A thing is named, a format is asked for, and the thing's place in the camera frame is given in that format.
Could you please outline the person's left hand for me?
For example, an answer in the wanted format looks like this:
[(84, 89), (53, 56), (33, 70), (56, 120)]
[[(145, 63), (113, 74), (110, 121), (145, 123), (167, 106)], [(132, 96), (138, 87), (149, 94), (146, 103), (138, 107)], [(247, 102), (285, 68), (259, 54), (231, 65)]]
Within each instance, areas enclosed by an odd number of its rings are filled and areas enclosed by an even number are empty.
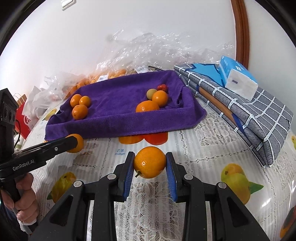
[(18, 210), (17, 219), (24, 223), (32, 223), (39, 215), (39, 206), (36, 194), (32, 189), (34, 177), (31, 173), (27, 173), (20, 181), (16, 183), (16, 188), (23, 191), (21, 199), (13, 202), (7, 192), (1, 190), (4, 205), (12, 210), (14, 207)]

